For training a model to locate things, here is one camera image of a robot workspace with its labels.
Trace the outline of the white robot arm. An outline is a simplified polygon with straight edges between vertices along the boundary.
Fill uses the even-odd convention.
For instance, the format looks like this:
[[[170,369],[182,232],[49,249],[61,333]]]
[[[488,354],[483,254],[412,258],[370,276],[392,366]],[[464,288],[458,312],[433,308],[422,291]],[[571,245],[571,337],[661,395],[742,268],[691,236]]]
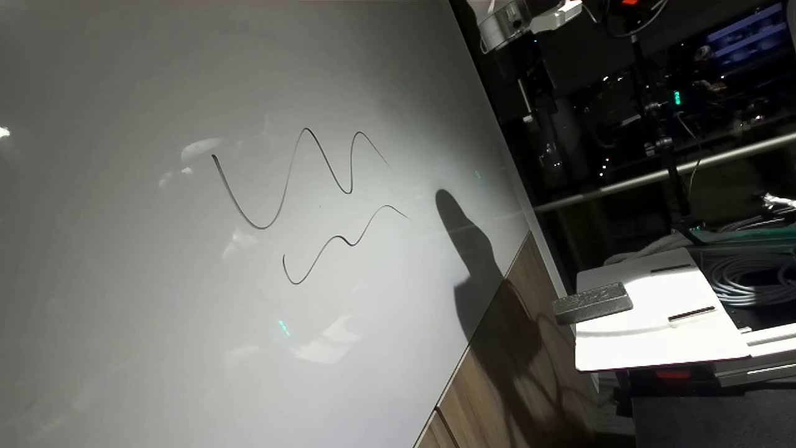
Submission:
[[[481,51],[497,53],[525,36],[544,36],[583,15],[583,0],[464,0],[474,15]]]

